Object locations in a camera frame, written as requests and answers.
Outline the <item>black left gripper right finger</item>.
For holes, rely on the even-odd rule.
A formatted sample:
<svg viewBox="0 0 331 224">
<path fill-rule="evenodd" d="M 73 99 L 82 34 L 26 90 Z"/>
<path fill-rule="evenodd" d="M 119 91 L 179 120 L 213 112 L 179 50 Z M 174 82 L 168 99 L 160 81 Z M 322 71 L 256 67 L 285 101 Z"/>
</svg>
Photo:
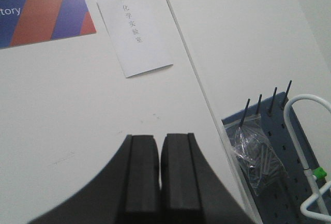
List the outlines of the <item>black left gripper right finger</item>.
<svg viewBox="0 0 331 224">
<path fill-rule="evenodd" d="M 193 133 L 167 134 L 161 179 L 164 223 L 253 223 L 214 173 Z"/>
</svg>

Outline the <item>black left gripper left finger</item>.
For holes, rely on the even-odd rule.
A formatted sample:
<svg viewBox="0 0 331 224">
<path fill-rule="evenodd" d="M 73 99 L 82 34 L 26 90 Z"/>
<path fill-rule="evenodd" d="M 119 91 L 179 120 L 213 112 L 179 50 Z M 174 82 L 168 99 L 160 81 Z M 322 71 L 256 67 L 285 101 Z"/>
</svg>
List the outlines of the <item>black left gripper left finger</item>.
<svg viewBox="0 0 331 224">
<path fill-rule="evenodd" d="M 32 223 L 158 223 L 159 158 L 153 136 L 127 135 L 106 166 Z"/>
</svg>

